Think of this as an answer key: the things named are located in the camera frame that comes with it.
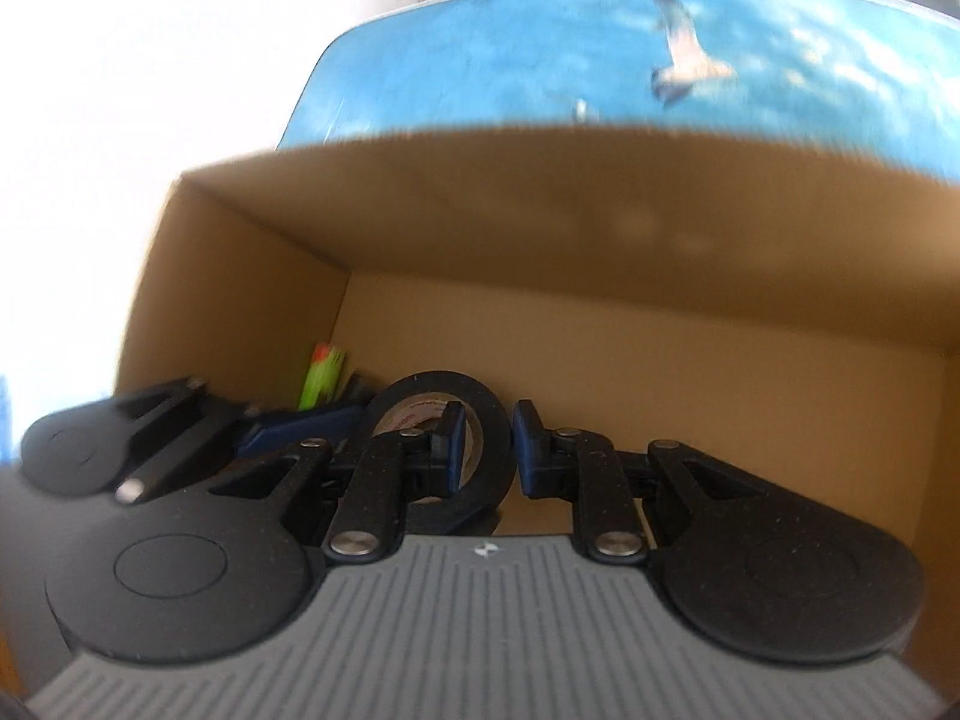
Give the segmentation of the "black electrical tape roll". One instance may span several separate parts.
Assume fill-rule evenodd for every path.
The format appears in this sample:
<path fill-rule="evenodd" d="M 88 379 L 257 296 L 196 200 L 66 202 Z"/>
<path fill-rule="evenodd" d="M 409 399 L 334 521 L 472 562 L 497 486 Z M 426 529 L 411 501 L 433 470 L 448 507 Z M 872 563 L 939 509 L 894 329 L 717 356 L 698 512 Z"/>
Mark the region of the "black electrical tape roll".
<path fill-rule="evenodd" d="M 373 398 L 359 440 L 412 429 L 423 442 L 402 475 L 413 494 L 405 530 L 466 535 L 491 525 L 516 473 L 511 426 L 498 397 L 460 372 L 418 372 Z"/>

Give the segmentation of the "green lip balm tube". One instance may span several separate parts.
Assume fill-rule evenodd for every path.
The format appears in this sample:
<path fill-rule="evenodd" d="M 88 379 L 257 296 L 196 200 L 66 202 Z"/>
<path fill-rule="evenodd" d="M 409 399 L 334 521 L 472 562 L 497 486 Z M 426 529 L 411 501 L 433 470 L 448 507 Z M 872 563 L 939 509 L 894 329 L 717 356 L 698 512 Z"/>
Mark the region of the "green lip balm tube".
<path fill-rule="evenodd" d="M 299 411 L 309 411 L 329 405 L 337 398 L 345 359 L 347 359 L 347 353 L 338 346 L 329 343 L 319 343 L 314 346 L 301 395 L 299 395 Z"/>

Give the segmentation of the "black cylindrical flashlight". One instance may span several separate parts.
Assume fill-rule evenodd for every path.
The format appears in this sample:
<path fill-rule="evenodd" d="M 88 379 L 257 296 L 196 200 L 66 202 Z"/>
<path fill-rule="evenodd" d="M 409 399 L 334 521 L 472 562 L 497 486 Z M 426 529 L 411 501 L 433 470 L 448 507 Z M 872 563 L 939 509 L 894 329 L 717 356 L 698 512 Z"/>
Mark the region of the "black cylindrical flashlight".
<path fill-rule="evenodd" d="M 381 383 L 368 372 L 356 369 L 340 388 L 335 403 L 340 406 L 359 405 L 366 408 L 381 392 Z"/>

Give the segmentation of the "open brown cardboard box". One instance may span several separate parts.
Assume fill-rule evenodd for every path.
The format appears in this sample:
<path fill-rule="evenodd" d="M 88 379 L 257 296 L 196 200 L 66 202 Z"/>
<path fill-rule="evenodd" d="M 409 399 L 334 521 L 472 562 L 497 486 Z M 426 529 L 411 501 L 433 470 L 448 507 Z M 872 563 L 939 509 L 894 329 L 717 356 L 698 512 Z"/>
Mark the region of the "open brown cardboard box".
<path fill-rule="evenodd" d="M 117 385 L 290 406 L 331 340 L 640 447 L 679 439 L 911 543 L 958 688 L 958 184 L 636 128 L 462 130 L 187 172 Z"/>

